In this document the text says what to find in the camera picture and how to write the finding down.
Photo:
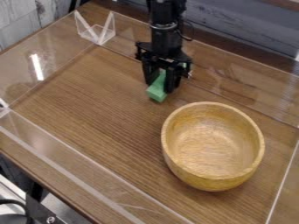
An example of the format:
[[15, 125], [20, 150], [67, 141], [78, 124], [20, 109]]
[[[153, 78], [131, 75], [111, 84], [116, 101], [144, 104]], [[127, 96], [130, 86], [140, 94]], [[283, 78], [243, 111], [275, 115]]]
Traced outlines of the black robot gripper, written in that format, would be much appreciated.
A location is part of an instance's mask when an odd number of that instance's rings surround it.
[[151, 26], [151, 41], [136, 41], [135, 58], [143, 63], [144, 82], [151, 85], [166, 70], [165, 92], [170, 94], [191, 71], [193, 59], [183, 51], [183, 31], [174, 26]]

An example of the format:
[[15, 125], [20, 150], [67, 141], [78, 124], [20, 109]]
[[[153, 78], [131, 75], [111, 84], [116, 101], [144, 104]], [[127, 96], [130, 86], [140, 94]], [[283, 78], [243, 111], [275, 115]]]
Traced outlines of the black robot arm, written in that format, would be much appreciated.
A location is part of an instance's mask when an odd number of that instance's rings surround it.
[[166, 71], [163, 91], [170, 94], [189, 78], [193, 58], [183, 51], [183, 13], [187, 0], [146, 0], [150, 12], [151, 41], [135, 42], [135, 58], [143, 63], [144, 82], [151, 85], [159, 70]]

